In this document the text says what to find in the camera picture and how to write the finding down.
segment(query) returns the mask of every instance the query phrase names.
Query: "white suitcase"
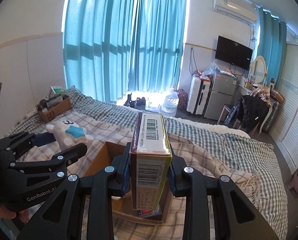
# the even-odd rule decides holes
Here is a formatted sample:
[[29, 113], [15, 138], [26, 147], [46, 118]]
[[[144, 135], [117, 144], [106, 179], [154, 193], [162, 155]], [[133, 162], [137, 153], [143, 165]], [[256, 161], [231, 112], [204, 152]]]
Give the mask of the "white suitcase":
[[188, 95], [188, 112], [192, 114], [202, 114], [207, 101], [209, 88], [210, 81], [200, 77], [192, 78], [190, 92]]

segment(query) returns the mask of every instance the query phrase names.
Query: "beige blanket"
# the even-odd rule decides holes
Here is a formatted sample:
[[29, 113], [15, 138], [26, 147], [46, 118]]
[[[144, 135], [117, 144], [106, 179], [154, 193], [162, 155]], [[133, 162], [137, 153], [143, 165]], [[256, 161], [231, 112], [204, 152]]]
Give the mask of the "beige blanket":
[[[66, 120], [72, 120], [81, 127], [85, 127], [88, 134], [92, 135], [94, 141], [88, 149], [87, 154], [79, 159], [78, 162], [68, 167], [69, 174], [82, 176], [90, 165], [91, 161], [97, 155], [98, 150], [106, 141], [125, 145], [130, 142], [133, 131], [118, 125], [112, 125], [96, 121], [93, 118], [73, 112], [66, 116]], [[191, 141], [174, 134], [168, 134], [176, 155], [185, 159], [188, 166], [199, 170], [202, 174], [218, 178], [220, 175], [228, 175], [257, 206], [259, 199], [259, 179], [257, 175], [237, 171], [228, 168], [220, 160], [213, 157], [205, 149], [194, 145]], [[42, 161], [52, 157], [59, 152], [57, 142], [42, 147], [34, 147], [29, 153], [21, 158], [20, 161]], [[210, 217], [210, 239], [215, 239], [213, 210], [211, 198], [209, 200]], [[166, 223], [159, 226], [147, 226], [128, 222], [114, 217], [114, 232], [119, 240], [125, 239], [182, 239], [182, 232], [185, 220], [185, 198], [173, 198], [170, 213]], [[84, 216], [83, 235], [87, 226], [87, 214]]]

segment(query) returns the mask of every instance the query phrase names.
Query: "large plastic water bottle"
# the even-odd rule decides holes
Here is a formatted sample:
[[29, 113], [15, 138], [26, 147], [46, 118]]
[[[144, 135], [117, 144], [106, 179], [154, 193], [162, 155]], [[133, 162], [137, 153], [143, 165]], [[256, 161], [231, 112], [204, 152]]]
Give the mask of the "large plastic water bottle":
[[174, 88], [170, 88], [170, 92], [166, 95], [165, 100], [159, 106], [159, 113], [165, 117], [175, 117], [179, 103], [178, 94]]

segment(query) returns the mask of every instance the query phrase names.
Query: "sliding closet door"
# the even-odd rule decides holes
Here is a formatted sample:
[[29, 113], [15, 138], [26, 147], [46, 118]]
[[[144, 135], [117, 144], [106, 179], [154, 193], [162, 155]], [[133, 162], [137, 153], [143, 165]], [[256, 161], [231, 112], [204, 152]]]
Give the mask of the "sliding closet door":
[[280, 142], [288, 152], [287, 164], [294, 172], [298, 168], [298, 45], [287, 44], [279, 93], [285, 97], [278, 118], [273, 126]]

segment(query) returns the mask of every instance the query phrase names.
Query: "human hand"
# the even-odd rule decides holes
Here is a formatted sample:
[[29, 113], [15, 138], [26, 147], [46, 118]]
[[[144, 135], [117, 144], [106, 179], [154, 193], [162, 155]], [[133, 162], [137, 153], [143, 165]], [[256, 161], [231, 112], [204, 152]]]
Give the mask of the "human hand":
[[[24, 222], [28, 222], [29, 219], [29, 210], [23, 210], [20, 211], [18, 213], [19, 215], [19, 219], [24, 223]], [[10, 210], [8, 210], [4, 205], [0, 205], [0, 218], [4, 218], [4, 219], [13, 219], [16, 217], [16, 213], [15, 212], [11, 212]]]

